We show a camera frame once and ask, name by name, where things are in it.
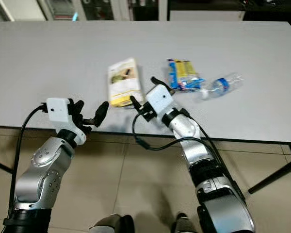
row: plastic water bottle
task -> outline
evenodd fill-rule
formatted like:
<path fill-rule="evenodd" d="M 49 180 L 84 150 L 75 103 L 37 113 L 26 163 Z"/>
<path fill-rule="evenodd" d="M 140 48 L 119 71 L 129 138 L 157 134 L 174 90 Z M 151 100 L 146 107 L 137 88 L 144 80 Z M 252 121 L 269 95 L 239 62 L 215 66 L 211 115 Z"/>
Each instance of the plastic water bottle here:
<path fill-rule="evenodd" d="M 223 96 L 243 84 L 243 79 L 237 73 L 229 74 L 223 78 L 214 80 L 211 83 L 204 82 L 201 84 L 200 95 L 204 100 Z"/>

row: blue bottle label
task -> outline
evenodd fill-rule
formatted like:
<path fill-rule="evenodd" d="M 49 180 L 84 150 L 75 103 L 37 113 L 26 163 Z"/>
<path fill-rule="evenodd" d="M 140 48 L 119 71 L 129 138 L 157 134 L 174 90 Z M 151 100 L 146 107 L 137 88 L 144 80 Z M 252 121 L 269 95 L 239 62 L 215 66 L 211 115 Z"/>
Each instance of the blue bottle label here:
<path fill-rule="evenodd" d="M 221 82 L 222 85 L 223 85 L 223 88 L 224 88 L 223 92 L 227 92 L 228 88 L 229 88 L 229 85 L 228 85 L 228 82 L 226 81 L 226 79 L 225 78 L 220 78 L 220 79 L 218 79 L 218 81 Z"/>

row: tiled floor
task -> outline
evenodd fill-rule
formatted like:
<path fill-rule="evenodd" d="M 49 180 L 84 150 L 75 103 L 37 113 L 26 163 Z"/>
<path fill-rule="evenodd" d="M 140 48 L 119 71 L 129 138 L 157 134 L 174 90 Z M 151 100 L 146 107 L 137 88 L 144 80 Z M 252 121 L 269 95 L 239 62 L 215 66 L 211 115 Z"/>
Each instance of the tiled floor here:
<path fill-rule="evenodd" d="M 29 132 L 18 174 L 50 132 Z M 153 145 L 169 139 L 149 138 Z M 16 135 L 0 131 L 0 162 L 13 164 Z M 291 160 L 280 145 L 217 143 L 232 176 L 247 197 L 258 233 L 291 233 L 291 174 L 249 195 L 247 190 Z M 0 231 L 7 214 L 10 175 L 0 170 Z M 147 151 L 129 136 L 92 134 L 64 175 L 52 211 L 50 233 L 80 233 L 112 213 L 131 214 L 138 233 L 168 233 L 178 211 L 201 232 L 198 201 L 179 146 Z"/>

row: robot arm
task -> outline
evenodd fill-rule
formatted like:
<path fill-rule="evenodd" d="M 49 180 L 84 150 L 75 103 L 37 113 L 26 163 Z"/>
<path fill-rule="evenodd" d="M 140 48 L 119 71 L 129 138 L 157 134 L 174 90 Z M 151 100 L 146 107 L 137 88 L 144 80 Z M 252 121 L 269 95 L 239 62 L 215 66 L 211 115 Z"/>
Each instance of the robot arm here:
<path fill-rule="evenodd" d="M 197 122 L 185 109 L 179 109 L 172 98 L 173 90 L 154 77 L 151 80 L 156 86 L 147 93 L 147 102 L 141 106 L 134 97 L 131 100 L 138 113 L 147 121 L 156 117 L 174 133 L 176 139 L 182 139 L 183 155 L 201 205 L 197 211 L 203 231 L 255 232 L 244 199 L 238 187 L 235 187 L 236 183 L 228 178 L 228 171 L 204 143 L 192 140 L 200 139 Z M 142 139 L 137 139 L 137 142 L 149 148 Z"/>
<path fill-rule="evenodd" d="M 56 129 L 32 156 L 27 171 L 18 179 L 12 215 L 4 220 L 5 233 L 46 233 L 64 173 L 74 156 L 74 148 L 86 141 L 91 127 L 104 120 L 109 104 L 104 102 L 93 119 L 80 114 L 83 101 L 47 99 L 48 116 Z"/>

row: white table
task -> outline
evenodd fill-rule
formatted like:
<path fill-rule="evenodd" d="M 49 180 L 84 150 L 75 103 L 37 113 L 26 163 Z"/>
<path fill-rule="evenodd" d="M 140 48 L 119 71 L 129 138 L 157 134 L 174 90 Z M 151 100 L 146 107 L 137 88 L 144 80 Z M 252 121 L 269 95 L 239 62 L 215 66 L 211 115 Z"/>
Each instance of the white table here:
<path fill-rule="evenodd" d="M 167 58 L 191 60 L 206 79 L 238 72 L 243 87 L 224 97 L 174 97 L 210 137 L 291 142 L 291 26 L 285 22 L 0 23 L 0 126 L 21 126 L 48 97 L 82 99 L 84 116 L 92 116 L 108 98 L 108 66 L 128 57 L 140 66 L 145 93 L 152 75 L 166 78 Z M 130 133 L 135 114 L 110 108 L 98 130 Z M 28 126 L 52 128 L 42 113 Z M 145 121 L 136 130 L 170 135 Z"/>

